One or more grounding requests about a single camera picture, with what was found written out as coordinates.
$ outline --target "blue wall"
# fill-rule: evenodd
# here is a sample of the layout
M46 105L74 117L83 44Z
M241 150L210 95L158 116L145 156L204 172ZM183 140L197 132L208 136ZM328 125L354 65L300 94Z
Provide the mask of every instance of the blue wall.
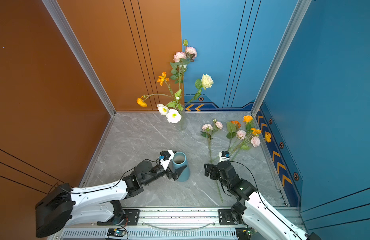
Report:
M370 0L313 0L265 98L322 239L370 239Z
M297 0L181 0L182 38L198 57L185 74L194 95L202 74L214 80L205 94L219 108L252 102L265 78Z

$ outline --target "white flower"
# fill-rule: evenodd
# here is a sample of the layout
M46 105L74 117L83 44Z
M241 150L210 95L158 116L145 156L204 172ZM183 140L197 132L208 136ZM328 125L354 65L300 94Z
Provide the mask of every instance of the white flower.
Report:
M211 76L207 74L202 75L202 87L206 90L207 88L211 88L211 85L214 84L213 79L211 79Z
M222 123L219 121L216 121L215 124L216 124L216 127L218 127L220 130L222 130L222 128L224 127L224 125L222 125Z
M236 136L238 137L239 140L244 140L246 132L244 130L238 130Z
M170 123L178 123L182 118L181 114L175 109L170 109L166 117Z
M159 108L161 115L166 116L166 114L168 114L169 108L164 104L157 104L157 107Z
M213 126L211 124L205 124L202 126L203 131L211 131L213 130Z
M258 137L253 137L252 140L250 140L250 142L253 144L253 147L258 147L259 144L261 144L261 141L259 140Z

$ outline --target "orange flower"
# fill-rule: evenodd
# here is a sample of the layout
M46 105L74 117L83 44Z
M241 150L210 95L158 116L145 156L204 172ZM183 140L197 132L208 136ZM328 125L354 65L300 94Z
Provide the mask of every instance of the orange flower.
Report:
M253 117L252 116L249 116L249 115L244 116L244 122L248 123L248 122L250 122L252 120L253 120Z
M141 99L141 98L137 98L137 103L141 106L141 107L147 107L148 105Z
M162 72L162 76L159 76L159 79L157 79L157 82L160 83L162 86L163 81L169 81L169 78L166 77L166 72Z
M270 141L271 141L271 138L272 138L272 135L271 135L270 133L266 132L266 133L265 133L265 140L266 140L267 142L270 142Z
M237 129L241 128L241 123L239 121L230 121L230 122L233 123Z
M261 130L255 129L254 127L252 127L250 130L253 131L253 135L257 135L261 133Z

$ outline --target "blue vase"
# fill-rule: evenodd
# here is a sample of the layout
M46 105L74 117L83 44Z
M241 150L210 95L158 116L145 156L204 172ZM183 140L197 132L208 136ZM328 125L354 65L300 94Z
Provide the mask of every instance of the blue vase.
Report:
M173 168L176 170L182 166L187 165L187 167L183 170L180 177L177 179L179 182L185 182L190 177L190 169L189 164L187 163L186 155L183 152L176 152L173 157Z

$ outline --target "orange wall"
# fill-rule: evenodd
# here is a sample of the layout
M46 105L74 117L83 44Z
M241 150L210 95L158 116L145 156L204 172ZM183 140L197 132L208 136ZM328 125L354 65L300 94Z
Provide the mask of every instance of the orange wall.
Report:
M0 1L0 148L77 186L109 118L42 1ZM0 163L40 191L58 182L1 151L0 162L46 182ZM35 239L44 196L0 177L0 239Z
M179 0L58 3L117 111L155 111L170 101L155 96L147 108L136 104L143 94L169 93L157 78L171 75L169 62L181 51Z

